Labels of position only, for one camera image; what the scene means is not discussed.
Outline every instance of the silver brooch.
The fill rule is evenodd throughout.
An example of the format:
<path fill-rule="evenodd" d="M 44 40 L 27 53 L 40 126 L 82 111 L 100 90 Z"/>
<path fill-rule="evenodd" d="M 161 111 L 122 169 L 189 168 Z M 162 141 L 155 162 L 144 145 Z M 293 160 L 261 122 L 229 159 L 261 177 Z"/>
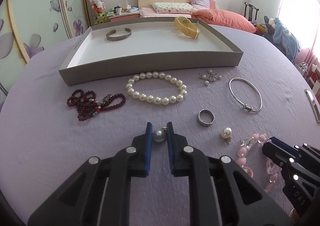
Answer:
<path fill-rule="evenodd" d="M 209 74 L 209 76 L 207 75 L 201 75 L 199 73 L 199 75 L 201 76 L 199 79 L 205 80 L 204 85 L 209 86 L 212 82 L 215 82 L 216 80 L 221 80 L 222 76 L 216 74 L 213 74 L 212 71 L 207 71 L 207 73 Z"/>

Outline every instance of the yellow watch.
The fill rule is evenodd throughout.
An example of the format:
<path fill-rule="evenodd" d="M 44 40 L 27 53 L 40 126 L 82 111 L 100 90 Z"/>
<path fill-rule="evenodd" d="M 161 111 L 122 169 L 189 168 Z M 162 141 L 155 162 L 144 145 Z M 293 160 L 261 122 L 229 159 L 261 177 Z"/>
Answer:
<path fill-rule="evenodd" d="M 173 24 L 179 31 L 181 31 L 185 36 L 189 36 L 196 39 L 200 33 L 200 29 L 194 25 L 188 18 L 179 16 L 174 19 Z"/>

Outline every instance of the jewelry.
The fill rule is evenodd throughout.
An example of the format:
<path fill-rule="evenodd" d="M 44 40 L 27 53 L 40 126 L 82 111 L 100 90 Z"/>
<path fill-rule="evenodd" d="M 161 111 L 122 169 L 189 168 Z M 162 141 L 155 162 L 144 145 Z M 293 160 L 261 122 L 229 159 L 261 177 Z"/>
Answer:
<path fill-rule="evenodd" d="M 131 29 L 129 29 L 129 28 L 124 28 L 124 30 L 125 30 L 126 32 L 128 32 L 128 33 L 126 33 L 126 34 L 124 34 L 124 35 L 121 35 L 121 36 L 115 36 L 115 37 L 110 37 L 110 35 L 116 33 L 116 30 L 112 30 L 112 31 L 108 32 L 108 33 L 106 34 L 107 40 L 108 40 L 108 41 L 121 41 L 121 40 L 124 40 L 124 39 L 130 37 L 130 36 L 131 36 Z"/>
<path fill-rule="evenodd" d="M 224 139 L 224 141 L 228 142 L 228 144 L 231 143 L 231 134 L 232 130 L 230 127 L 225 127 L 220 133 L 221 137 Z"/>
<path fill-rule="evenodd" d="M 107 95 L 103 98 L 102 102 L 95 100 L 96 94 L 93 91 L 88 91 L 86 93 L 81 89 L 74 91 L 67 99 L 68 107 L 76 106 L 78 111 L 79 121 L 85 121 L 90 117 L 95 117 L 100 111 L 108 111 L 111 109 L 119 108 L 125 103 L 125 96 L 123 94 Z M 116 98 L 122 98 L 119 104 L 109 106 L 110 103 Z"/>
<path fill-rule="evenodd" d="M 243 81 L 245 83 L 247 83 L 250 87 L 252 87 L 258 94 L 259 94 L 259 98 L 260 98 L 260 108 L 258 110 L 253 110 L 253 107 L 249 107 L 247 104 L 244 104 L 242 103 L 240 100 L 238 100 L 238 98 L 233 94 L 232 92 L 232 89 L 231 89 L 231 82 L 234 81 L 234 80 L 240 80 L 240 81 Z M 230 89 L 230 92 L 232 94 L 232 96 L 234 97 L 234 99 L 240 103 L 242 105 L 242 108 L 245 109 L 245 110 L 248 110 L 249 112 L 258 112 L 262 109 L 262 98 L 261 98 L 261 94 L 260 92 L 258 91 L 258 89 L 255 87 L 255 85 L 253 85 L 251 82 L 248 82 L 246 79 L 243 79 L 243 78 L 240 78 L 240 77 L 235 77 L 233 79 L 231 79 L 229 81 L 229 89 Z"/>
<path fill-rule="evenodd" d="M 199 75 L 201 76 L 199 79 L 205 80 L 204 85 L 206 85 L 206 86 L 209 86 L 210 83 L 212 83 L 212 82 L 214 82 L 216 80 L 221 80 L 222 79 L 221 75 L 218 75 L 217 73 L 213 74 L 212 70 L 207 71 L 207 73 L 210 75 L 209 77 L 207 77 L 207 75 L 201 75 L 199 73 Z"/>
<path fill-rule="evenodd" d="M 175 84 L 179 88 L 180 92 L 177 96 L 171 96 L 169 98 L 159 98 L 159 97 L 154 97 L 152 95 L 147 96 L 145 94 L 140 94 L 138 91 L 135 91 L 133 89 L 133 84 L 145 78 L 164 79 L 166 81 L 169 81 L 171 84 Z M 147 72 L 147 73 L 140 73 L 139 75 L 134 75 L 133 78 L 128 80 L 128 84 L 125 86 L 125 88 L 127 89 L 127 93 L 133 98 L 139 99 L 140 101 L 147 101 L 148 103 L 154 103 L 156 105 L 159 105 L 159 104 L 168 105 L 169 103 L 180 102 L 187 95 L 187 91 L 186 91 L 187 86 L 184 85 L 181 80 L 173 78 L 170 75 L 166 75 L 163 72 L 159 74 L 156 71 L 154 71 L 153 73 Z"/>
<path fill-rule="evenodd" d="M 188 18 L 183 16 L 176 17 L 173 24 L 185 36 L 196 39 L 200 33 L 200 29 L 194 25 Z"/>
<path fill-rule="evenodd" d="M 157 143 L 160 143 L 160 142 L 164 141 L 166 133 L 167 133 L 167 127 L 163 127 L 163 128 L 161 128 L 159 130 L 153 131 L 153 133 L 152 133 L 153 141 L 155 141 Z"/>
<path fill-rule="evenodd" d="M 245 166 L 247 163 L 246 156 L 248 151 L 252 148 L 255 143 L 264 144 L 267 141 L 267 136 L 265 134 L 259 135 L 258 133 L 252 134 L 250 137 L 245 138 L 241 141 L 240 149 L 237 152 L 238 159 L 236 163 L 247 173 L 250 177 L 253 177 L 253 171 L 250 167 Z M 279 178 L 279 173 L 281 171 L 280 167 L 272 162 L 271 159 L 267 159 L 266 162 L 267 173 L 270 174 L 269 183 L 267 184 L 265 191 L 272 191 L 276 186 L 275 183 Z"/>
<path fill-rule="evenodd" d="M 204 121 L 201 119 L 201 117 L 200 117 L 200 114 L 201 114 L 201 113 L 206 113 L 206 114 L 208 114 L 208 115 L 210 116 L 210 118 L 212 119 L 212 121 L 211 121 L 210 123 L 204 122 Z M 211 126 L 212 123 L 213 123 L 213 121 L 214 121 L 214 114 L 213 114 L 210 110 L 202 109 L 202 110 L 199 111 L 199 113 L 198 113 L 198 115 L 197 115 L 197 120 L 198 120 L 198 122 L 199 122 L 199 124 L 200 124 L 201 126 L 204 126 L 204 127 Z"/>

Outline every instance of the silver ring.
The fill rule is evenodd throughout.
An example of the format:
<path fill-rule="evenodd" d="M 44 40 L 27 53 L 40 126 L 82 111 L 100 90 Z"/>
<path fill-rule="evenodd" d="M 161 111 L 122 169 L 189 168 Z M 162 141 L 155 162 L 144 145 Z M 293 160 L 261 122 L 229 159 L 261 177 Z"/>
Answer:
<path fill-rule="evenodd" d="M 129 28 L 124 28 L 124 30 L 125 30 L 126 32 L 128 32 L 128 33 L 126 33 L 126 34 L 124 34 L 124 35 L 121 35 L 121 36 L 115 36 L 115 37 L 110 37 L 110 35 L 116 33 L 116 30 L 112 30 L 112 31 L 108 32 L 108 33 L 106 34 L 107 40 L 108 40 L 108 41 L 121 41 L 121 40 L 124 40 L 124 39 L 130 37 L 130 36 L 131 36 L 131 29 L 129 29 Z"/>
<path fill-rule="evenodd" d="M 240 81 L 243 81 L 245 83 L 247 83 L 250 87 L 252 87 L 258 94 L 259 94 L 259 98 L 260 98 L 260 108 L 258 110 L 254 110 L 253 107 L 249 107 L 247 104 L 241 102 L 240 100 L 238 100 L 238 98 L 233 94 L 233 91 L 231 89 L 231 82 L 234 81 L 234 80 L 240 80 Z M 255 85 L 253 85 L 251 82 L 247 81 L 246 79 L 243 79 L 243 78 L 240 78 L 240 77 L 235 77 L 233 79 L 231 79 L 229 81 L 229 89 L 230 89 L 230 92 L 232 94 L 232 96 L 234 97 L 234 99 L 239 102 L 241 105 L 242 105 L 242 108 L 245 109 L 245 110 L 248 110 L 249 112 L 258 112 L 262 109 L 262 98 L 261 98 L 261 94 L 260 92 L 258 91 L 258 89 L 255 87 Z"/>
<path fill-rule="evenodd" d="M 201 113 L 207 113 L 212 118 L 212 121 L 210 123 L 206 123 L 206 122 L 202 121 L 201 118 L 200 118 L 200 114 Z M 198 120 L 198 122 L 199 122 L 199 124 L 201 126 L 204 126 L 204 127 L 211 126 L 213 121 L 214 121 L 214 114 L 210 110 L 202 109 L 202 110 L 199 111 L 199 113 L 197 115 L 197 120 Z"/>

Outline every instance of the pearl bracelet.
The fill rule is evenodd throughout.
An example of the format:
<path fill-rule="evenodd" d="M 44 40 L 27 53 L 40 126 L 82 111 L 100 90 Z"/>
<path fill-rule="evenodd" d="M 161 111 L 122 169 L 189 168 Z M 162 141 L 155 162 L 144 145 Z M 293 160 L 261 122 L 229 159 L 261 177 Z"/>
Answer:
<path fill-rule="evenodd" d="M 152 95 L 147 96 L 146 94 L 140 94 L 138 91 L 135 91 L 133 89 L 133 84 L 145 78 L 164 79 L 166 81 L 169 81 L 171 84 L 175 84 L 179 88 L 180 92 L 177 96 L 171 96 L 170 98 L 159 98 L 159 97 L 154 97 Z M 147 72 L 147 73 L 140 73 L 139 75 L 134 75 L 133 78 L 128 80 L 128 84 L 125 86 L 125 88 L 127 89 L 127 93 L 131 95 L 133 98 L 139 99 L 140 101 L 147 101 L 148 103 L 154 103 L 156 105 L 159 105 L 159 104 L 168 105 L 169 103 L 180 102 L 183 100 L 183 97 L 187 95 L 187 91 L 186 91 L 187 86 L 184 85 L 181 80 L 173 78 L 170 75 L 166 75 L 163 72 L 159 74 L 156 71 L 154 71 L 153 73 Z"/>

